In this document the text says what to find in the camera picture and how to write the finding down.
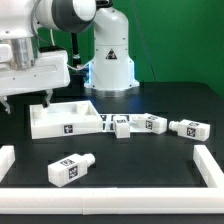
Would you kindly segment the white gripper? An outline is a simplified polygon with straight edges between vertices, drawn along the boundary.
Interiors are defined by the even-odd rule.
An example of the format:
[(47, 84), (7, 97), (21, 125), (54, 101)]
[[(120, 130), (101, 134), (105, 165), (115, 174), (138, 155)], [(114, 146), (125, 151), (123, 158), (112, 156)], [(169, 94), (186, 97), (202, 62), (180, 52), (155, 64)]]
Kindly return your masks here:
[(50, 105), (55, 88), (65, 87), (70, 82), (67, 68), (68, 56), (64, 50), (42, 53), (32, 68), (14, 70), (9, 67), (12, 50), (8, 44), (0, 44), (0, 103), (10, 114), (6, 96), (46, 90), (43, 108)]

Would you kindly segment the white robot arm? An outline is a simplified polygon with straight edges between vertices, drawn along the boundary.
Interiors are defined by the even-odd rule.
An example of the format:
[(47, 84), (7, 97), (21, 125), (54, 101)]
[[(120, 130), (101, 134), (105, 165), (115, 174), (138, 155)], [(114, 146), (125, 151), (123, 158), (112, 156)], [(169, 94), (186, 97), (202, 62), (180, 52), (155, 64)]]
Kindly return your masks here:
[(53, 90), (70, 82), (67, 52), (41, 51), (40, 27), (72, 34), (94, 28), (94, 57), (85, 64), (88, 92), (117, 97), (139, 85), (128, 53), (128, 20), (112, 0), (0, 0), (0, 103), (7, 111), (11, 95), (44, 91), (49, 103)]

